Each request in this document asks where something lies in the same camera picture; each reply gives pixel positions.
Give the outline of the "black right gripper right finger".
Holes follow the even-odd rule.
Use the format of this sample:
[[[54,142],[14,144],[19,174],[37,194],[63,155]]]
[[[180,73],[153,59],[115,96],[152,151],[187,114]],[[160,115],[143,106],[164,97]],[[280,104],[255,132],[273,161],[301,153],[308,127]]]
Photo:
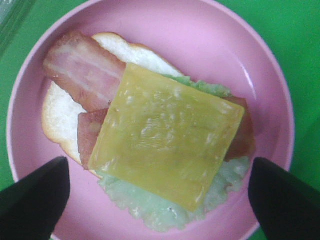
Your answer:
[[[248,198],[267,239],[320,238],[320,192],[270,160],[254,159]]]

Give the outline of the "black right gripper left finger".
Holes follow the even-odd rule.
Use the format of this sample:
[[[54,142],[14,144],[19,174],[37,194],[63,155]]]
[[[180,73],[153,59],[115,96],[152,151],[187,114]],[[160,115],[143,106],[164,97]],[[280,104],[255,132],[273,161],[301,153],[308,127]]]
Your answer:
[[[70,197],[69,164],[56,157],[0,192],[2,240],[48,240]]]

